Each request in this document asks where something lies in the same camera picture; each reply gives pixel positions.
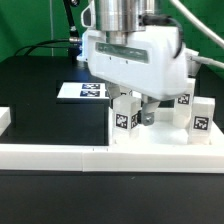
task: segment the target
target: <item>black table surface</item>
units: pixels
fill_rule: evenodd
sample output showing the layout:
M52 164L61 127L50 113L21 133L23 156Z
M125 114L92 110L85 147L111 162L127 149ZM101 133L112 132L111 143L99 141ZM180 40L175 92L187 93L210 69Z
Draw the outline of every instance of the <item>black table surface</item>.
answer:
M0 66L0 70L8 66L10 71L20 74L16 79L9 76L4 85L1 83L1 94L3 90L6 94L2 104L13 106L17 102L18 107L27 103L29 110L28 104L32 102L29 99L46 97L47 92L41 91L41 87L46 89L45 85L55 90L48 93L48 98L55 100L57 84L30 78L31 85L27 86L21 76L24 72L21 61L32 61L26 71L33 70L33 66L54 69L57 64L54 75L59 88L65 76L74 80L71 70L76 68L66 58L18 57L16 60L17 67L10 67L15 63L14 58ZM76 76L78 81L88 81L86 68L79 68L79 74L82 75L80 79ZM49 80L53 73L39 75ZM27 90L23 97L17 96L19 85ZM1 224L223 224L223 208L223 174L0 171Z

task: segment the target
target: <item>cable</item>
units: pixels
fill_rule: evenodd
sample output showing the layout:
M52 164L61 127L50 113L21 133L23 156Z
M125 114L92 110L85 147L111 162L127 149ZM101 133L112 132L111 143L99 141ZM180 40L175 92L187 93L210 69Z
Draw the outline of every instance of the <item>cable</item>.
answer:
M171 17L169 17L168 20L170 23L173 23L178 28L178 32L179 32L179 39L178 39L179 44L178 44L176 54L173 57L173 58L177 58L182 50L182 47L183 47L184 31L183 31L181 24L177 20L175 20Z
M181 24L172 18L171 16L167 15L154 15L154 14L145 14L139 17L140 24L143 25L156 25L156 26L165 26L173 24L178 28L178 46L177 51L173 58L177 58L180 55L180 52L183 47L183 41L184 41L184 31L181 26Z
M56 40L47 40L47 41L40 42L36 45L32 45L30 49L24 55L28 56L33 50L39 47L39 45L55 44L55 43L69 43L69 39L56 39Z
M224 48L224 40L216 33L205 26L198 18L196 18L179 0L170 0L170 2L180 10L180 12L190 20L201 32L218 44L221 48Z
M68 47L62 47L62 46L44 46L44 45L29 45L29 46L25 46L25 47L22 47L20 49L18 49L15 53L14 53L14 56L17 56L18 53L26 48L33 48L35 47L36 48L60 48L60 49L68 49Z
M64 2L65 12L66 12L67 19L68 19L68 24L69 24L69 27L70 27L70 36L71 37L79 37L79 33L76 29L75 22L74 22L74 19L73 19L73 15L72 15L72 11L71 11L71 8L70 8L70 5L75 5L75 4L78 5L79 1L78 0L73 0L73 1L63 0L63 2Z
M215 61L211 58L192 56L192 57L190 57L190 60L196 61L196 62L201 63L201 64L213 65L213 66L224 69L224 63L219 62L219 61Z

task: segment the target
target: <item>white platform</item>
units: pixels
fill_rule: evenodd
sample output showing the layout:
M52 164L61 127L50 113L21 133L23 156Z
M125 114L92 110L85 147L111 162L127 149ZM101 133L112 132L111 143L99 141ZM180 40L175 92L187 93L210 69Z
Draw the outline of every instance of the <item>white platform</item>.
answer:
M140 126L138 139L120 145L1 144L0 169L224 173L224 136L218 127L213 123L210 145L187 145L188 133L172 126L172 113L158 109L153 126Z
M0 135L5 131L11 123L9 107L0 107Z

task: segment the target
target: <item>metal screw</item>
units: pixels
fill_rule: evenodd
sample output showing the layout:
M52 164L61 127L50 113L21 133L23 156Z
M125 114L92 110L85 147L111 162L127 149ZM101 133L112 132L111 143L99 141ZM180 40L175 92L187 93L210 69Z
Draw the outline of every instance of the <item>metal screw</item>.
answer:
M76 31L76 27L75 27L75 26L72 26L72 27L70 28L70 30L71 30L71 31Z
M151 117L147 117L146 121L149 122L152 118Z
M79 5L79 0L71 0L71 5L72 6L78 6Z

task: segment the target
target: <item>robotic arm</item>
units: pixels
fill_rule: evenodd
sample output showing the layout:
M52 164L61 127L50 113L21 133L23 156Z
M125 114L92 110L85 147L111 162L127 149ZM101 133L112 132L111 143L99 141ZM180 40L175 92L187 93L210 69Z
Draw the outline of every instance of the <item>robotic arm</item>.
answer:
M167 26L174 20L159 15L160 3L91 0L82 13L88 29L78 60L92 75L141 93L144 125L153 123L160 101L180 97L187 84L182 30Z

